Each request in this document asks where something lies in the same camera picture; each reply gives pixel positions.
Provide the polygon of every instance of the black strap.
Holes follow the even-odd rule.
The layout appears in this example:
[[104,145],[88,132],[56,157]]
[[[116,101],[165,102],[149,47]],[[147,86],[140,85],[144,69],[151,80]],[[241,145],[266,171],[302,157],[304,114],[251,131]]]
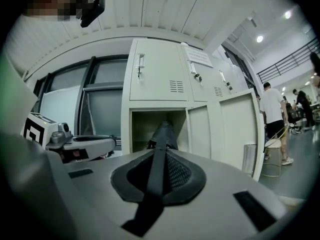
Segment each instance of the black strap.
[[166,162],[166,140],[159,139],[153,153],[151,170],[142,202],[135,217],[127,221],[122,228],[142,237],[156,222],[164,210],[163,188]]

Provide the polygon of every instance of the sneaker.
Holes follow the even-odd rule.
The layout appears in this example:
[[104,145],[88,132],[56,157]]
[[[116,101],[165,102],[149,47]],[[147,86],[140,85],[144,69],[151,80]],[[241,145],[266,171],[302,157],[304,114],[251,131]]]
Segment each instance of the sneaker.
[[283,165],[283,166],[287,166],[287,165],[292,164],[293,162],[294,162],[294,160],[293,160],[292,158],[287,157],[286,160],[282,160],[282,165]]

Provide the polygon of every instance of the railing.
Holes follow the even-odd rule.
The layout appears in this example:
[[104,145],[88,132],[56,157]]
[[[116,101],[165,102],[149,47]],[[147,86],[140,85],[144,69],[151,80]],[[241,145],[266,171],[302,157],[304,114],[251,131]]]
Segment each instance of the railing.
[[260,71],[257,75],[259,76],[261,83],[263,84],[273,78],[281,76],[283,73],[308,61],[311,52],[315,52],[316,54],[320,53],[320,44],[317,38],[311,40],[287,57],[279,60],[277,63],[267,67],[265,70]]

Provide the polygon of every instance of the gray floor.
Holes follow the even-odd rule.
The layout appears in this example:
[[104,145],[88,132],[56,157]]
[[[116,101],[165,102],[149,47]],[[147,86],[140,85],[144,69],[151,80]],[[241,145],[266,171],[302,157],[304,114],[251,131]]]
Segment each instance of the gray floor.
[[[287,138],[289,157],[293,164],[281,167],[280,177],[261,175],[259,182],[274,193],[295,199],[307,199],[320,169],[320,125],[316,130],[309,130],[299,135],[289,134]],[[271,153],[269,163],[279,163],[278,155]],[[279,168],[264,164],[262,173],[275,175]]]

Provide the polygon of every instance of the paper sign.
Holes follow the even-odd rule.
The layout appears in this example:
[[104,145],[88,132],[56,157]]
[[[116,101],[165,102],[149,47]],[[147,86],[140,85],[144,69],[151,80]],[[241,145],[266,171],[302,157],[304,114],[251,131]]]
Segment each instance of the paper sign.
[[185,47],[185,51],[186,51],[186,55],[188,56],[191,62],[202,64],[210,68],[214,67],[209,59],[208,54],[206,54],[205,52],[191,49],[189,47]]

